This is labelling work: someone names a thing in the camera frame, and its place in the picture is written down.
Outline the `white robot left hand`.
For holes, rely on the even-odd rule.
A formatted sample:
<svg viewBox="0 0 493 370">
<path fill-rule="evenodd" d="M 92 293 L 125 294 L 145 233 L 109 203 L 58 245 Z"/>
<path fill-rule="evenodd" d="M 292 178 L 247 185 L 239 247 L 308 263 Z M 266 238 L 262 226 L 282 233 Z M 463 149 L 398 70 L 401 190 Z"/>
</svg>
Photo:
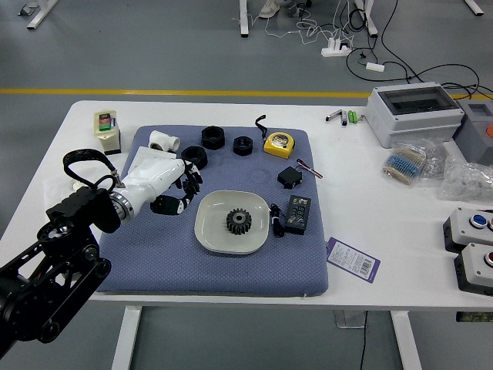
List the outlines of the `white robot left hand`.
<svg viewBox="0 0 493 370">
<path fill-rule="evenodd" d="M 142 205 L 155 214 L 179 215 L 200 191 L 203 179 L 194 163 L 182 159 L 145 159 L 124 179 L 111 198 L 120 220 L 128 222 Z"/>
</svg>

